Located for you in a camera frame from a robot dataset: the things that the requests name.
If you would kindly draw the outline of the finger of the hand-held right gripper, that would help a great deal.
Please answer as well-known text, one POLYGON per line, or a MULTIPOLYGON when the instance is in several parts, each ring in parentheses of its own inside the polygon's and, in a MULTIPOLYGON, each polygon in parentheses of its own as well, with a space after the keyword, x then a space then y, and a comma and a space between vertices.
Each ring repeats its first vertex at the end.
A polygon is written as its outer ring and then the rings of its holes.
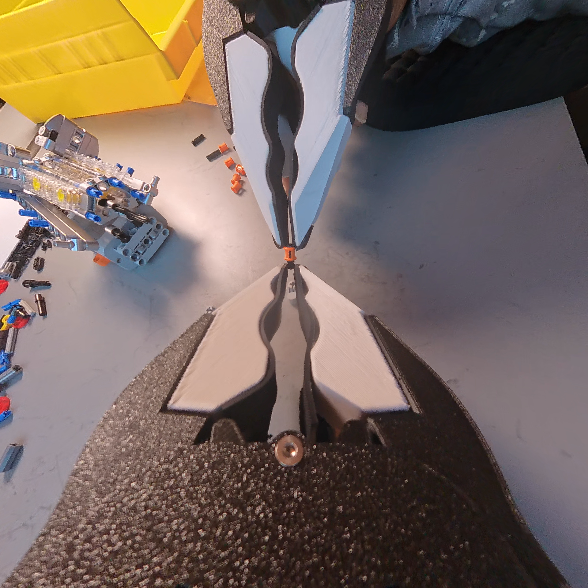
POLYGON ((290 195, 297 248, 305 246, 351 133, 343 99, 353 18, 353 1, 325 4, 295 38, 293 70, 303 98, 295 135, 298 176, 290 195))
POLYGON ((286 155, 278 131, 289 73, 270 45, 250 32, 226 41, 224 53, 232 141, 276 245, 293 246, 282 182, 286 155))

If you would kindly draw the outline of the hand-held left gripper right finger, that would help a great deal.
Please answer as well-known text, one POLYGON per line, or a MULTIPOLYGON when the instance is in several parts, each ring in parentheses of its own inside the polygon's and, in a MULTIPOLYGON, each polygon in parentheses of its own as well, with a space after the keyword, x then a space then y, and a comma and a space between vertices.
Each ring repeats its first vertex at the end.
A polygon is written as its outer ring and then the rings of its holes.
POLYGON ((364 312, 307 268, 294 275, 307 344, 300 423, 308 440, 318 440, 320 417, 338 433, 350 420, 409 410, 364 312))

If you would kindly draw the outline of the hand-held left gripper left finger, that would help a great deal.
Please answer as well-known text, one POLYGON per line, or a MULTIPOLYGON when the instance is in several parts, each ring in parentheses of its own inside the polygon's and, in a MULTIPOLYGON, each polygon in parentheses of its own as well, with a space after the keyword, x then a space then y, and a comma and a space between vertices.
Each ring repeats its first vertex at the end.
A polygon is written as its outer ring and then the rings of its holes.
POLYGON ((276 401, 275 355, 288 268, 276 267, 214 314, 176 381, 166 410, 205 417, 197 441, 222 418, 234 420, 247 442, 266 442, 276 401))

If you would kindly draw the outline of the grey toy brick assembly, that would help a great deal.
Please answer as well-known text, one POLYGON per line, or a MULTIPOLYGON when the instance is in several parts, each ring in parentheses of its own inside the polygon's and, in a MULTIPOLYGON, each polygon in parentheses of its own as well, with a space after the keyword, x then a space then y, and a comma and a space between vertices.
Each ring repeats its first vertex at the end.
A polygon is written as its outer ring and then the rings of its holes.
POLYGON ((46 121, 35 143, 44 154, 1 143, 1 197, 19 203, 25 230, 93 252, 102 265, 145 266, 169 235, 152 206, 159 178, 99 158, 97 138, 63 115, 46 121))

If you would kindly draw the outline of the group of black pins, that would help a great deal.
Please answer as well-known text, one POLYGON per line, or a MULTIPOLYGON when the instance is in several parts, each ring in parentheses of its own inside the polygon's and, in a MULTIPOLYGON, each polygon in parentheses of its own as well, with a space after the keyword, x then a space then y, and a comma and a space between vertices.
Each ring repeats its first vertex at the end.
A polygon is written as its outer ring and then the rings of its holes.
MULTIPOLYGON (((200 134, 200 135, 196 136, 195 139, 193 139, 191 141, 191 143, 194 147, 197 147, 200 144, 202 144, 205 140, 206 140, 206 137, 203 134, 200 134)), ((215 159, 219 158, 221 155, 222 155, 222 152, 220 151, 220 149, 217 148, 215 151, 207 154, 206 158, 208 161, 211 162, 211 161, 214 161, 215 159)))

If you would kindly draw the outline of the group of orange bushes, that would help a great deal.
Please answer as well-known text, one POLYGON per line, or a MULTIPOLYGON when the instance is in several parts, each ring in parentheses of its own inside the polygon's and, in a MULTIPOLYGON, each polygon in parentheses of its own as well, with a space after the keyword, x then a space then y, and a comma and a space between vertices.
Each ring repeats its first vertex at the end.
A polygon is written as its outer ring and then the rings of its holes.
POLYGON ((218 150, 224 158, 225 166, 232 172, 231 190, 235 194, 240 194, 243 190, 243 179, 246 176, 245 168, 231 156, 229 153, 231 148, 225 142, 219 144, 218 150))

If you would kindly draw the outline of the yellow bin holding brass parts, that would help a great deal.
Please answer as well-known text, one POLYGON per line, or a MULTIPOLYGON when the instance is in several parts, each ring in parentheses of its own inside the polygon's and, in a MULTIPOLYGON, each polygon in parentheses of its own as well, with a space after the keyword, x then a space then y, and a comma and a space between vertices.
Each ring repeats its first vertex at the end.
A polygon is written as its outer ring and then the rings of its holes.
POLYGON ((156 51, 121 1, 1 1, 1 98, 34 122, 169 105, 156 51))

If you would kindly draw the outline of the person's black trousers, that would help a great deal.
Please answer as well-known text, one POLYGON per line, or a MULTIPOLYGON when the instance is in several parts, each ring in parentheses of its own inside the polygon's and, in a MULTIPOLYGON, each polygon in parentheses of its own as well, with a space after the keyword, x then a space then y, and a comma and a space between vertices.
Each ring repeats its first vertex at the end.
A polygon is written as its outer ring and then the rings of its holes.
POLYGON ((472 48, 377 57, 359 95, 376 129, 423 129, 538 104, 587 84, 587 18, 525 21, 472 48))

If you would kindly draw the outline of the scattered small brick parts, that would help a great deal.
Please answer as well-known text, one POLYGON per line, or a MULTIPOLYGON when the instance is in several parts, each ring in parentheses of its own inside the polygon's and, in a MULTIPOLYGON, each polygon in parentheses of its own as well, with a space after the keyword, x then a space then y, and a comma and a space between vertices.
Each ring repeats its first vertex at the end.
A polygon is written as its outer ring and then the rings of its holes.
MULTIPOLYGON (((40 219, 30 219, 17 233, 17 244, 6 261, 1 265, 1 293, 4 293, 12 281, 19 279, 30 261, 34 270, 44 268, 45 259, 38 256, 38 249, 43 250, 48 245, 48 223, 40 219)), ((34 317, 45 318, 47 305, 45 297, 39 289, 51 287, 49 281, 27 279, 21 285, 29 290, 35 290, 35 303, 31 304, 22 297, 13 299, 1 305, 1 423, 12 417, 11 400, 6 390, 22 377, 23 369, 13 362, 17 339, 20 331, 33 320, 34 317)))

